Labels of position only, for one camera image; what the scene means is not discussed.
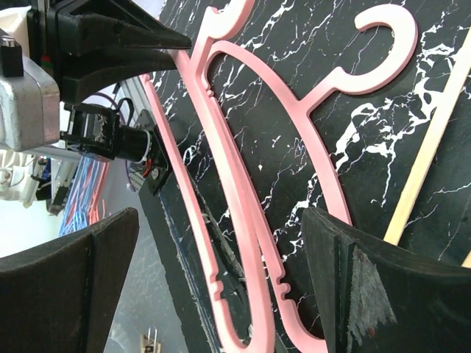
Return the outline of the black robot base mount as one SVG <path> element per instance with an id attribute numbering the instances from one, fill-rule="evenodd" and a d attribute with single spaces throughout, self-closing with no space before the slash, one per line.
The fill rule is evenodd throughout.
<path id="1" fill-rule="evenodd" d="M 218 338 L 188 270 L 198 255 L 182 249 L 190 240 L 180 231 L 186 214 L 169 212 L 169 202 L 181 195 L 152 114 L 128 98 L 110 107 L 87 103 L 66 109 L 67 148 L 110 166 L 107 204 L 137 207 L 143 223 L 110 329 L 112 341 L 147 330 L 165 352 L 217 352 Z"/>

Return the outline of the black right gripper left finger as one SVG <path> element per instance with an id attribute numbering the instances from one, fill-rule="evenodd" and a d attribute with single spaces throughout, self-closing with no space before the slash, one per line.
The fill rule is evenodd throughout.
<path id="1" fill-rule="evenodd" d="M 2 352 L 103 352 L 139 233 L 125 208 L 1 259 Z"/>

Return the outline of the thick pink plastic hanger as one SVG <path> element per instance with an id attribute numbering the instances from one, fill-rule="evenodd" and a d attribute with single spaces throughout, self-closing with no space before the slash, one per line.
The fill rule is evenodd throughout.
<path id="1" fill-rule="evenodd" d="M 271 304 L 276 302 L 291 342 L 301 352 L 325 352 L 326 343 L 308 332 L 295 303 L 286 298 L 289 286 L 283 281 L 284 267 L 244 162 L 210 89 L 207 67 L 217 54 L 225 53 L 261 76 L 279 98 L 303 139 L 325 192 L 328 210 L 335 217 L 349 221 L 350 213 L 335 168 L 310 114 L 336 91 L 362 95 L 390 83 L 411 59 L 417 45 L 418 28 L 413 15 L 396 4 L 381 4 L 362 11 L 355 17 L 357 30 L 375 26 L 387 26 L 392 30 L 394 42 L 386 59 L 362 75 L 352 75 L 336 67 L 299 99 L 267 64 L 231 42 L 247 20 L 252 6 L 251 1 L 232 1 L 224 11 L 207 8 L 193 54 L 178 57 L 180 72 L 207 135 L 227 198 L 248 290 L 253 327 L 250 343 L 241 345 L 238 337 L 226 333 L 224 327 L 219 327 L 218 332 L 227 352 L 272 352 L 275 323 Z"/>

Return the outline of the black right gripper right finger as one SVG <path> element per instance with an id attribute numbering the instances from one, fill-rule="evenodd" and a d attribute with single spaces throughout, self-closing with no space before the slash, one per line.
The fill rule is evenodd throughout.
<path id="1" fill-rule="evenodd" d="M 322 209 L 302 236 L 329 352 L 468 352 L 470 270 L 419 256 Z"/>

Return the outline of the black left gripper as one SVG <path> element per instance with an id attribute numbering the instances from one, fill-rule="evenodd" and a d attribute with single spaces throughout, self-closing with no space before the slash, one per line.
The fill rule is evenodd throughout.
<path id="1" fill-rule="evenodd" d="M 192 46 L 189 37 L 164 26 L 133 1 L 28 4 L 26 23 L 33 62 L 48 74 L 56 74 L 58 42 L 63 51 L 82 55 L 64 59 L 58 74 L 60 98 L 67 104 L 79 104 L 103 88 L 141 74 L 174 70 L 171 56 L 158 49 Z M 136 48 L 105 49 L 111 46 Z"/>

